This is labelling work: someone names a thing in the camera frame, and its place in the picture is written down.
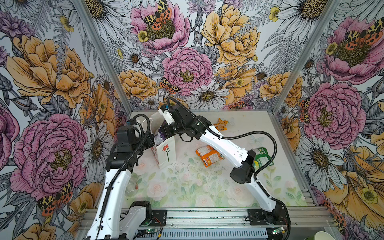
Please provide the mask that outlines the white paper gift bag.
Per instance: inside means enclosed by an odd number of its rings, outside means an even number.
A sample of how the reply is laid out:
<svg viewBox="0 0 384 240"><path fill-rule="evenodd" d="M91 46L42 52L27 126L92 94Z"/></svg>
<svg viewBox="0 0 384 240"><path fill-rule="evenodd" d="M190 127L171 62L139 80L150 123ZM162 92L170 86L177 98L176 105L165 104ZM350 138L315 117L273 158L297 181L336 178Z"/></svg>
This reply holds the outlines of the white paper gift bag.
<svg viewBox="0 0 384 240"><path fill-rule="evenodd" d="M151 133L156 134L159 127L164 122L163 116L159 112L155 112L150 117ZM176 144L175 137L171 137L161 143L159 146L151 148L159 169L170 167L176 162Z"/></svg>

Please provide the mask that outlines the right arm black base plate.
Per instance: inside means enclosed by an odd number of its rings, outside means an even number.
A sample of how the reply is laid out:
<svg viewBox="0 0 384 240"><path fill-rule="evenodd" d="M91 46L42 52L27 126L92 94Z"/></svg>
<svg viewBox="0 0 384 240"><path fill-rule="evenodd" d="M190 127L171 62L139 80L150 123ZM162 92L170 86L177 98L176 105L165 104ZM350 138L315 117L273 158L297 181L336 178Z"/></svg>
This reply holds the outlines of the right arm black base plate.
<svg viewBox="0 0 384 240"><path fill-rule="evenodd" d="M262 209L248 209L246 221L251 226L290 226L291 221L285 209L274 210L272 213Z"/></svg>

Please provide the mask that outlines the purple snack bag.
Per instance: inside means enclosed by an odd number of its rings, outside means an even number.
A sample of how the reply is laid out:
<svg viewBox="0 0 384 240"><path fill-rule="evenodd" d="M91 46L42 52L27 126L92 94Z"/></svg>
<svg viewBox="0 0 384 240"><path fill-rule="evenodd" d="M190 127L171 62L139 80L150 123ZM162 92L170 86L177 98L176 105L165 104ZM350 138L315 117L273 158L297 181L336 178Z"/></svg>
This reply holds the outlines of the purple snack bag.
<svg viewBox="0 0 384 240"><path fill-rule="evenodd" d="M154 142L156 146L159 146L161 143L163 143L167 139L167 136L165 134L165 130L163 127L160 127L157 130L157 133L154 135Z"/></svg>

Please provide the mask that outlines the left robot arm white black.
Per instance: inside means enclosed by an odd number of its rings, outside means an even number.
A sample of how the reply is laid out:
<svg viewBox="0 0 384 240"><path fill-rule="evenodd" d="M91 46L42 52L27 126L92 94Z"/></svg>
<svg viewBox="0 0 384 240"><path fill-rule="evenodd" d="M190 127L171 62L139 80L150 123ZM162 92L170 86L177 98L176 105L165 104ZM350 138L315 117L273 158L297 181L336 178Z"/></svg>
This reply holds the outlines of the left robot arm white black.
<svg viewBox="0 0 384 240"><path fill-rule="evenodd" d="M141 224L151 219L148 201L140 201L122 217L123 197L132 177L138 156L154 145L151 127L138 125L120 127L115 150L107 158L103 192L86 240L132 240Z"/></svg>

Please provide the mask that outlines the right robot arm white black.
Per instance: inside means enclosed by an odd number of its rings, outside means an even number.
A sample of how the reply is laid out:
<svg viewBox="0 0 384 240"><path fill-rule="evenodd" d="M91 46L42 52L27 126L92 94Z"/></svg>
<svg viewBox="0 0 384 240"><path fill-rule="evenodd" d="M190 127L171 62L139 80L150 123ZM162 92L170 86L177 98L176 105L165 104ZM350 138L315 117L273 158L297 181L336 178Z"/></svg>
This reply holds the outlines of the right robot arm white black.
<svg viewBox="0 0 384 240"><path fill-rule="evenodd" d="M257 200L262 209L260 213L261 220L270 225L277 223L284 205L273 198L258 179L258 174L270 165L277 155L278 145L271 134L264 131L252 131L235 137L225 137L205 117L197 116L185 106L179 104L174 106L163 105L159 109L159 113L168 125L166 127L167 133L172 136L187 134L189 137L213 147L229 160L234 166L230 173L231 179L238 184L245 185ZM258 169L254 168L257 152L246 150L233 143L233 140L255 134L268 137L274 146L271 159Z"/></svg>

